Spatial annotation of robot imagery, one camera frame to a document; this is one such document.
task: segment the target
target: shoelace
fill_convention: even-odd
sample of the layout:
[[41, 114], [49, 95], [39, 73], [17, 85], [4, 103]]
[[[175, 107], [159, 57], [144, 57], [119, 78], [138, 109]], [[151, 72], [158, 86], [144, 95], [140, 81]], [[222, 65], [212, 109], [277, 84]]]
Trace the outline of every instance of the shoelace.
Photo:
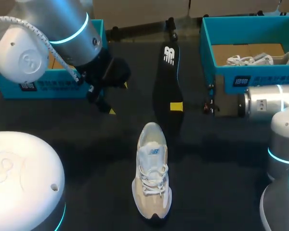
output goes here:
[[[139, 166], [139, 170], [141, 173], [141, 181], [143, 183], [143, 192], [145, 195], [151, 194], [151, 195], [157, 195], [159, 194], [162, 196], [162, 193], [165, 191], [164, 186], [164, 178], [167, 175], [168, 172], [168, 166], [163, 165], [163, 171], [158, 171], [157, 169], [150, 169], [148, 170], [148, 173], [145, 174], [141, 167]], [[150, 173], [157, 172], [161, 176], [160, 178], [150, 176]]]
[[231, 58], [227, 59], [227, 65], [229, 66], [244, 66], [250, 65], [253, 62], [255, 62], [253, 57], [240, 58], [240, 56], [238, 55], [232, 56]]

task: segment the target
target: cable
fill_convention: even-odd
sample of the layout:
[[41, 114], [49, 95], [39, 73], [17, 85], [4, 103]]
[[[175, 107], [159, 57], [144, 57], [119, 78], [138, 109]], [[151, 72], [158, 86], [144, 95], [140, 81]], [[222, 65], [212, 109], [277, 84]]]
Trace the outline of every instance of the cable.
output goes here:
[[55, 57], [55, 59], [64, 67], [64, 69], [73, 77], [73, 79], [78, 83], [79, 82], [79, 76], [74, 72], [72, 68], [69, 67], [69, 65], [61, 58], [61, 56], [57, 53], [57, 51], [52, 47], [52, 45], [49, 43], [48, 38], [41, 32], [39, 29], [37, 29], [32, 24], [19, 19], [15, 17], [10, 16], [0, 16], [0, 22], [14, 24], [14, 25], [20, 25], [23, 26], [30, 31], [32, 31], [36, 36], [38, 36], [41, 41], [46, 45], [50, 53]]

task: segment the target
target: black tablecloth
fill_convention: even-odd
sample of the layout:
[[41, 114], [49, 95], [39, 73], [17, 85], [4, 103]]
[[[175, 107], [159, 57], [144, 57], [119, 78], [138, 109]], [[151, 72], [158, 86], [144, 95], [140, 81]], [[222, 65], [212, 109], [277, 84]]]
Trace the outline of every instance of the black tablecloth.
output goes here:
[[[185, 111], [179, 139], [168, 143], [172, 208], [161, 230], [262, 231], [259, 200], [266, 187], [269, 124], [213, 118], [197, 105], [205, 98], [197, 42], [181, 42], [179, 82]], [[22, 131], [49, 143], [66, 174], [62, 231], [151, 230], [135, 206], [131, 182], [140, 132], [156, 121], [152, 90], [160, 43], [112, 43], [129, 63], [128, 90], [111, 89], [117, 115], [86, 100], [5, 101], [0, 131]]]

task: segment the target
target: yellow tag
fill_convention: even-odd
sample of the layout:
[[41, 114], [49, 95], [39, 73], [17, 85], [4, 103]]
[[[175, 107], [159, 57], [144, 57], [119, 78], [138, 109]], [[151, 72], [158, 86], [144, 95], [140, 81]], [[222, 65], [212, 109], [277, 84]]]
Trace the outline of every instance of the yellow tag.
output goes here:
[[183, 102], [180, 103], [170, 103], [171, 111], [183, 111]]
[[115, 115], [116, 113], [115, 113], [114, 109], [111, 108], [109, 114]]

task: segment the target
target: insole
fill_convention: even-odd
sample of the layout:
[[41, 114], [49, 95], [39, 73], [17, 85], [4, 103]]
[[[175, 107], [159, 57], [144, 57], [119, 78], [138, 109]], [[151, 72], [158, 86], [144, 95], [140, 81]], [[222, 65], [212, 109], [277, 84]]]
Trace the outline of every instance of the insole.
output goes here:
[[183, 96], [178, 81], [180, 47], [164, 42], [158, 56], [158, 72], [153, 89], [153, 108], [166, 138], [176, 138], [184, 118]]

